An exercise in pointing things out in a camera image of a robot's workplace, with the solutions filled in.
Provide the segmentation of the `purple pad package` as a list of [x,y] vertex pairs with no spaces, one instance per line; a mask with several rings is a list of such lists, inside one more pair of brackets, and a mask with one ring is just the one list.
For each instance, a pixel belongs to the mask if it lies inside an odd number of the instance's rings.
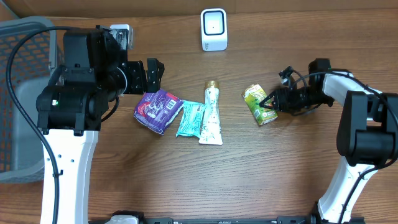
[[145,93],[134,109],[134,117],[153,132],[164,135],[183,108],[183,100],[160,89]]

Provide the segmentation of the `white tube gold cap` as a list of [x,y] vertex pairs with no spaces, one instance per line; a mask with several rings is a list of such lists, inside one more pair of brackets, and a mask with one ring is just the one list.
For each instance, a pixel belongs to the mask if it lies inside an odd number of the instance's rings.
[[216,80],[205,83],[205,111],[200,134],[200,144],[222,145],[219,113],[219,83]]

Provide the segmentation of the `teal wipes packet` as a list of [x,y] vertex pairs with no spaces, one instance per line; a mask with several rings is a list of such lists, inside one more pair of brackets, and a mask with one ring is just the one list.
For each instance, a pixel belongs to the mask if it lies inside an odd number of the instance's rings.
[[178,127],[176,133],[176,137],[195,136],[197,138],[200,138],[204,111],[205,105],[203,103],[184,100],[183,115],[180,126]]

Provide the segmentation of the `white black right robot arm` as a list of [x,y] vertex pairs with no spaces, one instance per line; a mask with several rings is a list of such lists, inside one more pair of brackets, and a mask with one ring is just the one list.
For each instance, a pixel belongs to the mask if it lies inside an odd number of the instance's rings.
[[299,223],[364,223],[352,209],[369,179],[397,161],[397,94],[365,85],[346,69],[332,68],[327,58],[308,65],[308,75],[293,79],[292,67],[280,71],[283,86],[260,107],[293,116],[321,105],[343,107],[336,135],[338,168],[325,194]]

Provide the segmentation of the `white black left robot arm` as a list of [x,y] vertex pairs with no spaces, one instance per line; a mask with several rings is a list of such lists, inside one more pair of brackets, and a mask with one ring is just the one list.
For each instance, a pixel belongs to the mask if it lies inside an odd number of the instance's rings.
[[91,163],[109,104],[122,94],[160,89],[163,63],[128,60],[132,45],[127,24],[64,33],[64,61],[36,102],[37,124],[50,146],[44,152],[42,223],[88,222]]

